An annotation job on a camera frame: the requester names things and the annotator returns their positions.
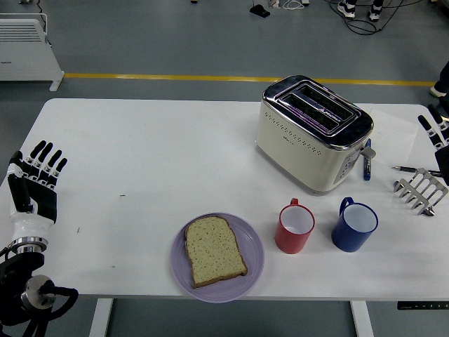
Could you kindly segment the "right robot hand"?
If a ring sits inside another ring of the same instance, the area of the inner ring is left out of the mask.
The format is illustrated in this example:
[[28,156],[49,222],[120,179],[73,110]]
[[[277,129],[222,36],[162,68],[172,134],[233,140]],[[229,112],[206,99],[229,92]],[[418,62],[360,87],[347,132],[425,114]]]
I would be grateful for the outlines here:
[[441,172],[441,176],[448,178],[448,122],[439,114],[436,107],[429,105],[427,107],[430,115],[438,126],[436,131],[429,121],[423,115],[418,116],[418,121],[426,131],[432,145],[435,149],[435,158]]

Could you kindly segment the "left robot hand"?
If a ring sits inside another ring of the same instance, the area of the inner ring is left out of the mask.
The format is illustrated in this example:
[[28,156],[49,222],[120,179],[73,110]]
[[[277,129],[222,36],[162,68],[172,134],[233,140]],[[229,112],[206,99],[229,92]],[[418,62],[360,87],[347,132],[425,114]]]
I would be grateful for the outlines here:
[[11,193],[14,241],[25,237],[46,238],[57,219],[55,187],[66,164],[62,151],[54,150],[53,143],[45,140],[27,156],[17,151],[11,157],[6,178]]

